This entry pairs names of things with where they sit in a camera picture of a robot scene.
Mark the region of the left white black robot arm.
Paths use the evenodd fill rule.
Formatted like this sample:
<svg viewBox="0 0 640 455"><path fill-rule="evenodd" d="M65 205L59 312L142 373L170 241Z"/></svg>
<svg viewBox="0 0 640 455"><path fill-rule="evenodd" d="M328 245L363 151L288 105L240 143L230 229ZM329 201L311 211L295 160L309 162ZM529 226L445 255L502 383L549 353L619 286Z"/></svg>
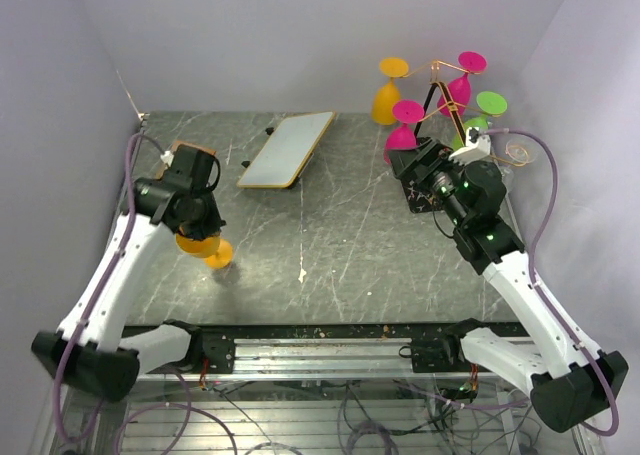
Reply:
<svg viewBox="0 0 640 455"><path fill-rule="evenodd" d="M103 258L89 285L54 332L40 331L31 351L57 386L108 402L125 398L139 375L165 365L192 372L203 362L199 327L166 320L122 335L134 298L157 250L175 242L212 269L228 266L233 249L214 198L220 163L214 151L179 143L162 155L164 171L128 190Z"/></svg>

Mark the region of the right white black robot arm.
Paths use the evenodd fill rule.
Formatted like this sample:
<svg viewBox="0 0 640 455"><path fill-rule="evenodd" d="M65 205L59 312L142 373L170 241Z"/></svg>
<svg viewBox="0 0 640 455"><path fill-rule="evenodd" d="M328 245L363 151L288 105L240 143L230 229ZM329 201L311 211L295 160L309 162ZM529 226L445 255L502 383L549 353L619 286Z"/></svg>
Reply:
<svg viewBox="0 0 640 455"><path fill-rule="evenodd" d="M433 140L388 153L394 176L426 191L454 225L458 252L507 302L536 351L523 350L477 320L458 323L440 348L459 371L479 365L529 396L541 421L564 433L616 409L629 371L618 351L586 335L537 275L532 256L499 214L506 188L487 160L461 164Z"/></svg>

